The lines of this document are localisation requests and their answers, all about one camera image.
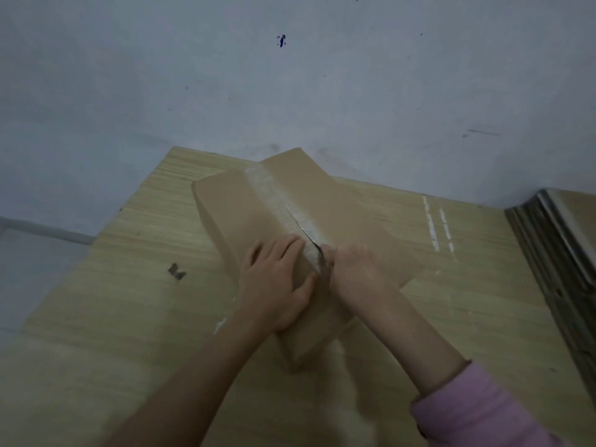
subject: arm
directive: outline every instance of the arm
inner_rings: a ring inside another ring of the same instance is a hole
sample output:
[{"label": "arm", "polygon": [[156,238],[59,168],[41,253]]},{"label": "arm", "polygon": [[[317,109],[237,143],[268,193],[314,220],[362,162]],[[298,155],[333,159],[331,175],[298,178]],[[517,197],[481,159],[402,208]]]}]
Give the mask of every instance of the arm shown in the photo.
[{"label": "arm", "polygon": [[470,364],[380,272],[365,246],[325,246],[332,290],[393,353],[421,394],[412,413],[431,445],[562,445]]},{"label": "arm", "polygon": [[304,241],[286,235],[258,242],[242,264],[237,306],[230,320],[127,420],[107,446],[196,446],[242,366],[274,331],[289,327],[309,302],[316,274],[292,289]]}]

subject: gray floor trim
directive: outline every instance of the gray floor trim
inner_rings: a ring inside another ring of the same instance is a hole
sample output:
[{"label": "gray floor trim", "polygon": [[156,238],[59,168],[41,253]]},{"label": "gray floor trim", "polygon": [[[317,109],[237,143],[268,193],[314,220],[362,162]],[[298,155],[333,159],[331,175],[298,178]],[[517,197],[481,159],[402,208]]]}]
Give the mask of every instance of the gray floor trim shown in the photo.
[{"label": "gray floor trim", "polygon": [[79,243],[90,245],[95,240],[95,237],[85,235],[84,233],[76,233],[65,231],[63,229],[53,228],[43,224],[32,223],[20,219],[4,218],[0,216],[0,233],[6,229],[15,229],[34,235],[43,235],[44,237],[58,238],[60,240],[70,241],[71,243]]}]

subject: wooden table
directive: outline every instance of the wooden table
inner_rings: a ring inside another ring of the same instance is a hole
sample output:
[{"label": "wooden table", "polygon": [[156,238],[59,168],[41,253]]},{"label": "wooden table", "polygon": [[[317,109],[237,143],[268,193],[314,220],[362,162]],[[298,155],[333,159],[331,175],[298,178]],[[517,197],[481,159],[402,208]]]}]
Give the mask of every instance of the wooden table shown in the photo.
[{"label": "wooden table", "polygon": [[[246,163],[183,148],[168,153],[3,353],[0,444],[98,442],[212,334],[235,288],[190,183]],[[593,445],[589,398],[503,212],[338,181],[426,264],[404,292],[430,322],[548,428]],[[181,281],[168,273],[173,262],[188,273]],[[424,445],[408,413],[414,397],[399,365],[360,324],[295,375],[265,344],[205,445]]]}]

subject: cardboard box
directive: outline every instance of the cardboard box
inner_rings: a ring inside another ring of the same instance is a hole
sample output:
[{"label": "cardboard box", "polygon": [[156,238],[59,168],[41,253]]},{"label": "cardboard box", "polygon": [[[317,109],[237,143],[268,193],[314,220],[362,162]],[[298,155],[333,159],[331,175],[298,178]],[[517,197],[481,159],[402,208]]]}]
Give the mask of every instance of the cardboard box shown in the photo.
[{"label": "cardboard box", "polygon": [[[203,225],[236,282],[248,248],[257,240],[285,233],[306,241],[294,284],[302,283],[313,269],[321,271],[320,254],[300,226],[319,245],[367,244],[398,287],[421,269],[412,254],[302,149],[193,182],[192,193]],[[286,368],[295,370],[316,355],[351,318],[330,294],[328,279],[319,279],[308,307],[290,328],[276,335]]]}]

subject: purple sleeve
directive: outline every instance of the purple sleeve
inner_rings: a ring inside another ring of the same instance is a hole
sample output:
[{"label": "purple sleeve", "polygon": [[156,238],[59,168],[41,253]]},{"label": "purple sleeve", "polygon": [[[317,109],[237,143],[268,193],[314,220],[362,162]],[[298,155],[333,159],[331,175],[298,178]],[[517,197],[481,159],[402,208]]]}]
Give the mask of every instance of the purple sleeve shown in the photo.
[{"label": "purple sleeve", "polygon": [[432,446],[565,445],[474,362],[411,411]]}]

